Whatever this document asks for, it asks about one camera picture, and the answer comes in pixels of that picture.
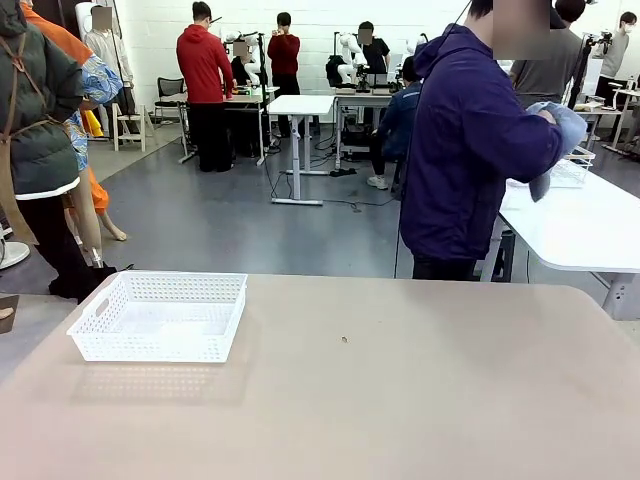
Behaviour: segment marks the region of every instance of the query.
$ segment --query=man in red jacket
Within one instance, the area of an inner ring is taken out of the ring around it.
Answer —
[[[211,18],[206,3],[193,4],[193,25],[178,38],[177,54],[189,94],[189,128],[200,170],[226,172],[232,165],[224,99],[231,98],[233,73],[222,42],[208,32]]]
[[[278,15],[278,30],[274,30],[269,41],[267,54],[271,58],[271,72],[273,85],[280,87],[276,97],[280,95],[300,95],[298,86],[298,52],[300,51],[300,39],[289,33],[291,27],[291,15],[286,12]],[[282,138],[291,136],[291,127],[286,116],[278,117],[280,135]]]

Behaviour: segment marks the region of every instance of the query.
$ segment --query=dark green jacket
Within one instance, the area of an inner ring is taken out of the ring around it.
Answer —
[[[46,115],[62,122],[82,102],[82,71],[36,27],[27,25],[20,0],[0,0],[0,35],[14,53],[20,35],[26,32],[23,54],[25,69],[43,93],[42,104],[27,77],[18,75],[16,114],[11,132],[45,120]],[[0,131],[7,123],[13,84],[11,57],[0,47]],[[16,195],[51,192],[78,178],[78,164],[69,137],[61,125],[34,127],[13,138],[11,173]]]

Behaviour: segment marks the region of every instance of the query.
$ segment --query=red jacket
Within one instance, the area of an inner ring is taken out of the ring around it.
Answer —
[[[178,38],[178,64],[187,84],[189,103],[222,103],[224,76],[227,98],[233,89],[233,73],[220,39],[200,25],[190,25]]]
[[[271,58],[271,71],[274,75],[295,75],[298,72],[298,52],[300,39],[295,35],[277,35],[271,37],[267,54]]]

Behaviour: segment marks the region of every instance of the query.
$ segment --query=white shoe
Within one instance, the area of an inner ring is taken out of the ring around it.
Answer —
[[[375,177],[369,177],[367,179],[367,185],[375,187],[378,190],[389,189],[389,185],[387,184],[387,181],[384,179],[384,177],[378,177],[377,175]]]

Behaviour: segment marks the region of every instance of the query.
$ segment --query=purple jacket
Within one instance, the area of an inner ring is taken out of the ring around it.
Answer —
[[[493,51],[466,27],[423,45],[402,205],[402,238],[416,256],[486,256],[507,178],[530,182],[560,159],[561,130],[527,114]]]

